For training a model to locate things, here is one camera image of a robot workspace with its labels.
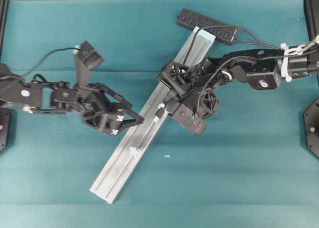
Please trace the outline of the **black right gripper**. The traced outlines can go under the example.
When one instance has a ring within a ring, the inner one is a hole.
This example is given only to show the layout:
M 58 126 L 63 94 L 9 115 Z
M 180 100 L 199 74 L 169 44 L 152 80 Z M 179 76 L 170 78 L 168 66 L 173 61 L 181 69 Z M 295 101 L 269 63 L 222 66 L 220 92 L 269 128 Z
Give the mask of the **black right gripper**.
M 169 61 L 156 79 L 169 88 L 163 102 L 165 108 L 178 108 L 182 103 L 194 112 L 195 118 L 209 118 L 216 114 L 220 103 L 214 88 L 221 85 L 221 75 L 210 79 L 211 73 L 195 71 L 194 66 L 186 66 Z

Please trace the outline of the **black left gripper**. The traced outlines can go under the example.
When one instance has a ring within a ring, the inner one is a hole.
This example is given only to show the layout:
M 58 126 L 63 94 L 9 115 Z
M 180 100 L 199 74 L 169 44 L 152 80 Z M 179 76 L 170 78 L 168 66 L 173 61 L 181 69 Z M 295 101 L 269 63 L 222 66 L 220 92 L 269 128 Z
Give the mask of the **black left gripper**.
M 117 102 L 110 101 L 106 94 Z M 65 84 L 55 87 L 51 93 L 51 108 L 57 113 L 76 113 L 84 125 L 111 136 L 119 135 L 123 130 L 140 125 L 144 118 L 132 110 L 133 105 L 122 95 L 100 83 L 72 88 Z M 118 121 L 125 114 L 132 119 Z

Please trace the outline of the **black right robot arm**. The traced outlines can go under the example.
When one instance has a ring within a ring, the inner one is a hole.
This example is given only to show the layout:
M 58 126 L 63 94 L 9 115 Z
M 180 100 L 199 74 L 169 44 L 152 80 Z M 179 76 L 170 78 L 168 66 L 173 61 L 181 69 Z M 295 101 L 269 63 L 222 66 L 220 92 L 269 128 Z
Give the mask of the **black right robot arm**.
M 310 48 L 302 55 L 279 49 L 236 51 L 219 58 L 207 57 L 196 65 L 168 62 L 157 80 L 170 89 L 164 99 L 170 114 L 181 105 L 198 121 L 215 115 L 219 99 L 214 90 L 233 81 L 248 83 L 254 90 L 276 89 L 286 78 L 310 76 L 319 71 L 319 49 Z

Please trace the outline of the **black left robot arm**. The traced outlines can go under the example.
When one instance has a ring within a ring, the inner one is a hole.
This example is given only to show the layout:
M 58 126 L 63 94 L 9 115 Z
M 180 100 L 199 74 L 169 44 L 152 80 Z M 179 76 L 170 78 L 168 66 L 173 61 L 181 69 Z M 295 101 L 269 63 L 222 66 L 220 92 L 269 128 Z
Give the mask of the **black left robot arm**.
M 76 66 L 77 82 L 49 82 L 41 74 L 26 82 L 0 65 L 0 106 L 21 109 L 29 114 L 64 115 L 74 112 L 82 123 L 111 136 L 140 125 L 144 118 L 132 110 L 132 104 L 101 83 L 90 83 L 93 71 Z

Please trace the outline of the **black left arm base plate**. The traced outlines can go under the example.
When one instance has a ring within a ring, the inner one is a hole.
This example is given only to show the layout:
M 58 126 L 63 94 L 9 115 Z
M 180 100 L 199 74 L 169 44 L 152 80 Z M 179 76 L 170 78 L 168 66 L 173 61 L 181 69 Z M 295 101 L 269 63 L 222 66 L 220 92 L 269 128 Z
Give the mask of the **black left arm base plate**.
M 10 112 L 6 108 L 0 109 L 0 150 L 7 145 L 8 131 L 10 124 Z

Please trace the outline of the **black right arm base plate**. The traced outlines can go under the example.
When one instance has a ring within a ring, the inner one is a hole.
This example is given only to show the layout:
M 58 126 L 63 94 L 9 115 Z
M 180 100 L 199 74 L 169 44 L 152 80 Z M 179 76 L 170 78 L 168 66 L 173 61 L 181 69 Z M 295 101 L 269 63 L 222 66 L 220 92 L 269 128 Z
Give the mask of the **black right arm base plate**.
M 315 100 L 303 114 L 305 137 L 309 151 L 319 157 L 319 99 Z

